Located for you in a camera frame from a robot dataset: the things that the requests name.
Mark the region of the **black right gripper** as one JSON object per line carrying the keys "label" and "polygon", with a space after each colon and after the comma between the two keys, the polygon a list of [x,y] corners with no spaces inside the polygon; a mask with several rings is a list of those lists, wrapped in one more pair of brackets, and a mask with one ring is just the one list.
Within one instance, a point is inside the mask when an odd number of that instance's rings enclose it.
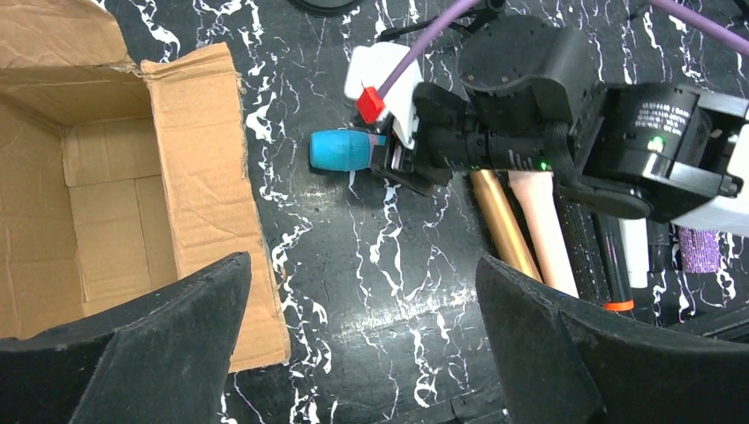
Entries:
{"label": "black right gripper", "polygon": [[546,170],[547,130],[571,125],[597,82],[589,37],[576,27],[531,15],[475,14],[459,32],[463,94],[418,83],[411,128],[399,136],[388,118],[371,156],[375,175],[425,196],[456,171]]}

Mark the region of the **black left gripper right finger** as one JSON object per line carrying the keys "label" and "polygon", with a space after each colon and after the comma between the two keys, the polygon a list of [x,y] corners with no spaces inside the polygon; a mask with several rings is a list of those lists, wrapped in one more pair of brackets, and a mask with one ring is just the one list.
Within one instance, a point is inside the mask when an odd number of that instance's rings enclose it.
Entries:
{"label": "black left gripper right finger", "polygon": [[748,344],[702,319],[659,328],[493,257],[475,290],[516,423],[745,423]]}

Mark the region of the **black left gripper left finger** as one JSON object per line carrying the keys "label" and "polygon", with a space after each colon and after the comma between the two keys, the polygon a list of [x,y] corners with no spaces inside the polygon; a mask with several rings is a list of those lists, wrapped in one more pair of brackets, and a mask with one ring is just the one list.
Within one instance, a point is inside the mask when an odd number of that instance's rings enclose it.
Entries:
{"label": "black left gripper left finger", "polygon": [[120,306],[3,339],[2,422],[217,422],[251,263],[229,254]]}

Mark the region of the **beige microphone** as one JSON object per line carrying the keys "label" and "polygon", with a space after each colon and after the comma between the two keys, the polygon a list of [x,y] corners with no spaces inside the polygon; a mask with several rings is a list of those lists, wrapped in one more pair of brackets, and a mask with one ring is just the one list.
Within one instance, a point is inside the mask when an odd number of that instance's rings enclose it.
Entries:
{"label": "beige microphone", "polygon": [[509,184],[522,208],[543,281],[574,298],[579,292],[553,198],[550,172],[509,171]]}

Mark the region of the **black orange-tipped microphone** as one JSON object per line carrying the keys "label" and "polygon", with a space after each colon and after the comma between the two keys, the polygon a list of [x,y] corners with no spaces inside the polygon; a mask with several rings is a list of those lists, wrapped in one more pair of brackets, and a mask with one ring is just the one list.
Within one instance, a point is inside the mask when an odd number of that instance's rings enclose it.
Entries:
{"label": "black orange-tipped microphone", "polygon": [[616,313],[632,311],[634,301],[619,222],[615,217],[597,213],[593,213],[592,218],[609,287],[610,299],[603,308]]}

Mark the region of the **gold microphone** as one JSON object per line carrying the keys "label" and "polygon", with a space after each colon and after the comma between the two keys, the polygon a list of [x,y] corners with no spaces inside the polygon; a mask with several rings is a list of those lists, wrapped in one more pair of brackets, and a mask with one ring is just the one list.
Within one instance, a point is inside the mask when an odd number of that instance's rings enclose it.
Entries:
{"label": "gold microphone", "polygon": [[541,273],[495,173],[476,170],[470,173],[470,179],[473,194],[499,257],[514,269],[541,282]]}

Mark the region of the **white microphone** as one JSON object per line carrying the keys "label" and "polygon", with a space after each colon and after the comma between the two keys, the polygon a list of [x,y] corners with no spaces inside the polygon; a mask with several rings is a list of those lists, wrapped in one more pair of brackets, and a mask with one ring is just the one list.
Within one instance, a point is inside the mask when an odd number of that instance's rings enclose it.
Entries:
{"label": "white microphone", "polygon": [[619,219],[619,227],[629,284],[632,289],[646,289],[649,272],[646,220]]}

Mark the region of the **purple glitter microphone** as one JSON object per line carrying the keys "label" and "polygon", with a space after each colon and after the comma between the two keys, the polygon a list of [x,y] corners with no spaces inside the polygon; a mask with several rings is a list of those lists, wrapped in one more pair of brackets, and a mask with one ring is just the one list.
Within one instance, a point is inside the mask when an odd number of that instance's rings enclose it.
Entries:
{"label": "purple glitter microphone", "polygon": [[720,269],[720,248],[716,231],[677,228],[681,268],[690,274],[713,274]]}

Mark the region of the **brown cardboard box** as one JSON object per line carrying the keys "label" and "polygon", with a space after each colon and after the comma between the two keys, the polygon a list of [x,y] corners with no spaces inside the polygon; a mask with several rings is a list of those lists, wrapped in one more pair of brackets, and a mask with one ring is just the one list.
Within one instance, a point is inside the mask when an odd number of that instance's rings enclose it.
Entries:
{"label": "brown cardboard box", "polygon": [[251,256],[233,372],[291,342],[228,46],[135,63],[90,1],[1,4],[1,335],[19,339]]}

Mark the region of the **turquoise blue microphone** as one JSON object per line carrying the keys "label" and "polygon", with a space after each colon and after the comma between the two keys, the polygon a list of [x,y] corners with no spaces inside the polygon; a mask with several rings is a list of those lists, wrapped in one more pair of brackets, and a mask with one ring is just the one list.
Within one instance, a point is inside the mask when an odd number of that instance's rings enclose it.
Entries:
{"label": "turquoise blue microphone", "polygon": [[384,146],[386,142],[385,135],[353,129],[313,132],[309,162],[319,170],[364,170],[371,165],[375,147]]}

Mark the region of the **black tripod microphone stand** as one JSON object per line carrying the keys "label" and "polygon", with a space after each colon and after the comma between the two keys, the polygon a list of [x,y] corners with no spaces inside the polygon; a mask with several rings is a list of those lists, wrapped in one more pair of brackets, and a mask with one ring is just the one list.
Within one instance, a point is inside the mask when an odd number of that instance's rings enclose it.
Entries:
{"label": "black tripod microphone stand", "polygon": [[[505,0],[479,1],[476,5],[453,19],[449,23],[448,28],[465,36],[473,34],[488,22],[498,19],[503,15],[505,5]],[[434,20],[436,20],[436,17],[403,27],[386,29],[378,35],[376,40],[378,42],[393,42],[406,34],[426,29]]]}

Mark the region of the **black glitter silver-mesh microphone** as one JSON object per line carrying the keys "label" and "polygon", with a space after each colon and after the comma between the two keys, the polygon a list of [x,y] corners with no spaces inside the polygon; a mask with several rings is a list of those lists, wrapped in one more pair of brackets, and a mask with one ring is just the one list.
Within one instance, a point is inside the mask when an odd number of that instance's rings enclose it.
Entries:
{"label": "black glitter silver-mesh microphone", "polygon": [[602,307],[609,301],[610,292],[592,215],[558,193],[553,196],[579,297]]}

